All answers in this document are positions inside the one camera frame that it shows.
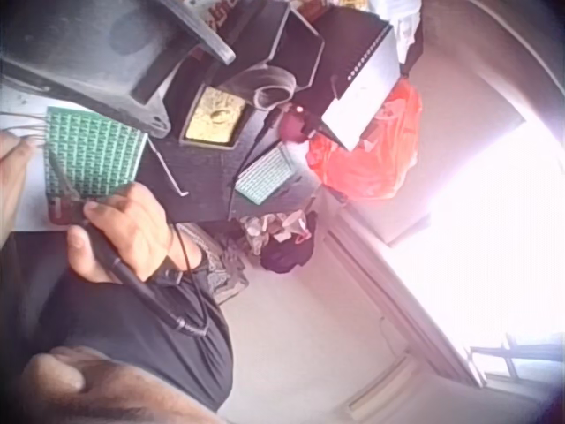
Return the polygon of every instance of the red plastic bag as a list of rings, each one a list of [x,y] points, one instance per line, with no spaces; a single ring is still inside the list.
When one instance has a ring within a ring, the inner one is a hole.
[[[400,79],[351,152],[317,134],[310,141],[308,166],[322,183],[352,200],[394,197],[416,164],[422,101]]]

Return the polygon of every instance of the black cloth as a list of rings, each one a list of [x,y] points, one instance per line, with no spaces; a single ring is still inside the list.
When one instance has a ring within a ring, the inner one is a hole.
[[[28,248],[27,243],[27,247],[19,246],[19,251]],[[27,263],[39,262],[46,267],[44,262],[32,258],[27,252]],[[41,276],[56,272],[43,269],[27,274],[32,280],[38,280],[26,282],[31,284],[29,291],[33,293],[37,284],[49,285],[49,282],[41,281]],[[166,326],[126,287],[88,283],[71,270],[63,269],[49,295],[42,296],[45,302],[36,300],[33,305],[33,308],[39,307],[39,312],[37,323],[30,331],[31,353],[46,352],[60,345],[88,346],[113,360],[161,377],[207,408],[217,411],[231,390],[232,350],[228,327],[207,292],[205,282],[206,276],[194,275],[194,283],[204,289],[202,294],[210,316],[210,328],[206,336],[192,337]],[[202,311],[194,285],[186,288],[183,302],[186,302],[185,314],[193,321],[201,322]]]

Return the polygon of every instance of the floor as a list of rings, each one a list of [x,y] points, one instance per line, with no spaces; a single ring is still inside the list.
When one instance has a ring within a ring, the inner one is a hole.
[[[248,269],[250,287],[222,307],[235,353],[222,417],[237,424],[345,424],[348,399],[393,363],[380,311],[323,242],[316,246],[310,262],[288,275]]]

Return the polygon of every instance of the table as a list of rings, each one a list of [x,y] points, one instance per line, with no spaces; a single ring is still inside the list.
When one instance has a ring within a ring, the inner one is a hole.
[[[151,189],[165,207],[173,223],[222,221],[228,218],[228,203],[237,170],[252,148],[255,135],[263,126],[266,112],[256,111],[243,128],[231,150],[180,146],[174,139],[154,140],[180,188],[189,194],[181,197],[173,189],[158,158],[146,148],[136,180]],[[276,143],[278,135],[271,130],[254,149],[247,163],[252,163]],[[320,186],[320,180],[306,164],[308,144],[285,143],[295,176],[272,194],[263,204],[255,205],[235,192],[231,217],[261,216],[291,212],[302,208]]]

